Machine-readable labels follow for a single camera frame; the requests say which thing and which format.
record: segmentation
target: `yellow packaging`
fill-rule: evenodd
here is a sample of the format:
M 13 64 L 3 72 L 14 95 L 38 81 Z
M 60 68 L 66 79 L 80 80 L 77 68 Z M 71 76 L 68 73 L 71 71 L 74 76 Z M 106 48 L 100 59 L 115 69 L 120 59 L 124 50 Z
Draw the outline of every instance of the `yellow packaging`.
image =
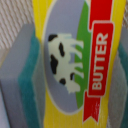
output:
M 106 128 L 126 0 L 33 0 L 43 48 L 44 128 Z

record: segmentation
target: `red ribbon banner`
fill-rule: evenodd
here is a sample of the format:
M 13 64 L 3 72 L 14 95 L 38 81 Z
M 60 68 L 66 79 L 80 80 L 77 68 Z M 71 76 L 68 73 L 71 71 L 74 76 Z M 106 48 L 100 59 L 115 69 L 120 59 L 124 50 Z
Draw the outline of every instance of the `red ribbon banner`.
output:
M 93 25 L 92 52 L 88 92 L 84 97 L 83 122 L 92 117 L 99 119 L 100 100 L 105 95 L 114 25 L 108 22 L 95 22 Z
M 94 21 L 110 21 L 113 0 L 91 0 L 89 29 Z

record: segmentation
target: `red label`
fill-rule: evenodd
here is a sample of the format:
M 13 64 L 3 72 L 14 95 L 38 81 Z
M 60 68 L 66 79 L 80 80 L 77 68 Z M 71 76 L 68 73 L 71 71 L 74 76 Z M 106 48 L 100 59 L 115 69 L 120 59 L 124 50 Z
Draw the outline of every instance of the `red label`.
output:
M 92 29 L 93 21 L 111 19 L 113 0 L 91 0 L 89 29 Z
M 100 98 L 88 97 L 85 92 L 83 122 L 92 117 L 96 122 L 99 120 Z
M 111 22 L 95 23 L 89 77 L 89 96 L 105 94 L 114 26 Z

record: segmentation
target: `butter carton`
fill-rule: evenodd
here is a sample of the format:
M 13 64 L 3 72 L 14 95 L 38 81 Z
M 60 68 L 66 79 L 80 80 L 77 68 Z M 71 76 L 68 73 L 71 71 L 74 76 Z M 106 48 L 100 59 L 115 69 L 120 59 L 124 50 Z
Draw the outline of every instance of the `butter carton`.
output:
M 106 128 L 125 3 L 33 0 L 44 58 L 44 128 Z

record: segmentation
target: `cow illustration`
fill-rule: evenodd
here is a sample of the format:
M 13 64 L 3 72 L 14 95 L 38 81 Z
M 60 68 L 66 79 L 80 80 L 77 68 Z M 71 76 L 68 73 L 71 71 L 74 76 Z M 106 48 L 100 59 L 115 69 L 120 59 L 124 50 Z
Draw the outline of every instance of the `cow illustration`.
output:
M 71 54 L 82 59 L 82 53 L 74 46 L 83 48 L 83 42 L 72 38 L 71 34 L 52 34 L 48 39 L 49 60 L 53 76 L 57 82 L 65 86 L 69 93 L 80 91 L 80 86 L 74 81 L 77 74 L 84 78 L 84 73 L 76 70 L 83 69 L 83 64 L 71 62 Z

